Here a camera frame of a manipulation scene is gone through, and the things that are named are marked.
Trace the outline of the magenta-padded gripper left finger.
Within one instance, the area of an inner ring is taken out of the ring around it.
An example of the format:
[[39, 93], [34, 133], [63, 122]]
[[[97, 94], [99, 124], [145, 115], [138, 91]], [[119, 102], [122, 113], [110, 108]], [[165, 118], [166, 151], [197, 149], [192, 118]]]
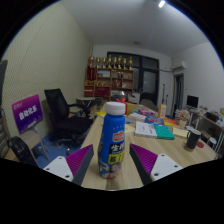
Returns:
[[93, 145], [88, 145], [67, 157], [58, 156], [44, 170], [80, 186], [93, 155]]

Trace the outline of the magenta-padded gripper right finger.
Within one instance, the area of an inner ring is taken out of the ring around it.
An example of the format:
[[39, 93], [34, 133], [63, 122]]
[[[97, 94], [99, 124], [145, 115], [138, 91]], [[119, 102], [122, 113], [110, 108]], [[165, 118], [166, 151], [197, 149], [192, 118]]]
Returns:
[[168, 155], [164, 153], [157, 155], [135, 144], [130, 145], [129, 153], [144, 185], [182, 169], [182, 166]]

